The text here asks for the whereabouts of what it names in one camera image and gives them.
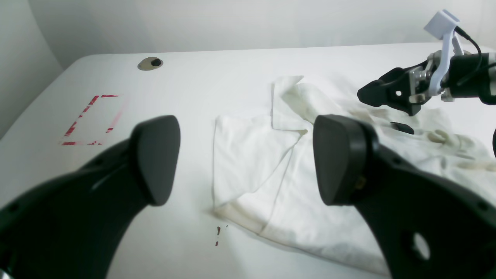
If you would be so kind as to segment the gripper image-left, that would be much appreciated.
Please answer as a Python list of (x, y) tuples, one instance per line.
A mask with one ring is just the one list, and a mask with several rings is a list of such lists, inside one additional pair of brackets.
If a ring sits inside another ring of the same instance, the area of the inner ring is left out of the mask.
[[(425, 104), (431, 98), (428, 95), (429, 82), (440, 56), (441, 51), (437, 51), (414, 67), (393, 68), (359, 89), (358, 100), (373, 107), (386, 105), (411, 117), (415, 116), (420, 111), (420, 104)], [(478, 98), (486, 105), (496, 104), (495, 53), (454, 55), (448, 73), (441, 82), (439, 96), (444, 102)]]

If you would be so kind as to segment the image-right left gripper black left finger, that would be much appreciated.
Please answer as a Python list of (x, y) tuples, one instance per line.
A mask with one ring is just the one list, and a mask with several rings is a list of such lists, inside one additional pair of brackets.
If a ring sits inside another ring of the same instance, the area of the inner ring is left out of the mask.
[(168, 200), (181, 142), (175, 116), (139, 123), (80, 169), (1, 209), (1, 271), (14, 279), (104, 279), (122, 237)]

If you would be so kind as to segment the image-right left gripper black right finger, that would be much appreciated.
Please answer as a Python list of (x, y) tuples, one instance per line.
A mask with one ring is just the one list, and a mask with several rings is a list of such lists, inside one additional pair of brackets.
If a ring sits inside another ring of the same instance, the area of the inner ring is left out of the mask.
[(495, 207), (379, 143), (374, 128), (319, 115), (313, 153), (321, 199), (353, 205), (394, 279), (494, 279)]

